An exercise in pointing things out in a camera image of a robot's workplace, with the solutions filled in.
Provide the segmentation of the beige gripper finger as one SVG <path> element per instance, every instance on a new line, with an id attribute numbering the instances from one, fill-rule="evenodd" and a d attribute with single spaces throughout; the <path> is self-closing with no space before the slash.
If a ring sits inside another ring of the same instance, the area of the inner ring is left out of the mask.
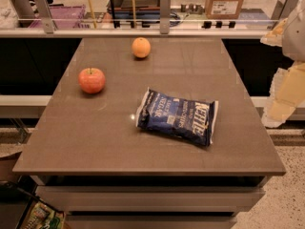
<path id="1" fill-rule="evenodd" d="M 305 63 L 295 62 L 288 70 L 279 68 L 274 74 L 270 96 L 263 109 L 263 125 L 268 128 L 279 127 L 304 101 Z"/>
<path id="2" fill-rule="evenodd" d="M 282 35 L 286 22 L 287 18 L 281 20 L 271 31 L 261 37 L 260 42 L 272 47 L 281 47 Z"/>

